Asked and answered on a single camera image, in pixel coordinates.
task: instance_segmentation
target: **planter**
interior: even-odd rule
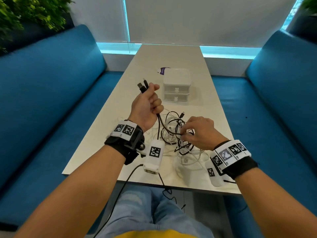
[[[65,13],[64,18],[66,19],[65,29],[56,32],[50,30],[48,27],[43,27],[37,23],[22,22],[24,27],[23,30],[12,31],[12,41],[0,39],[0,46],[4,47],[7,53],[13,52],[22,47],[26,47],[39,40],[54,36],[57,33],[63,32],[67,29],[73,28],[74,23],[69,13]],[[7,53],[0,51],[0,56],[6,55]]]
[[[288,32],[317,44],[317,15],[301,12]]]

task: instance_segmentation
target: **ripped jeans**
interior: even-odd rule
[[[97,238],[129,231],[175,230],[198,238],[213,238],[211,230],[187,216],[163,189],[129,185],[119,198],[108,224]]]

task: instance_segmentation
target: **blue backrest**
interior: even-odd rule
[[[0,187],[105,68],[85,25],[0,58]]]
[[[247,76],[317,163],[317,45],[277,31]]]

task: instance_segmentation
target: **person's right arm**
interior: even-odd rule
[[[191,117],[181,133],[188,129],[194,129],[195,135],[185,134],[182,139],[204,150],[214,150],[228,140],[211,119]],[[235,181],[266,238],[317,237],[317,217],[259,168],[250,169]]]

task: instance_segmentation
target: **white roller blind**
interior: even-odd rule
[[[121,0],[73,0],[75,25],[86,24],[96,42],[127,42]]]
[[[134,43],[262,47],[296,0],[126,0]]]

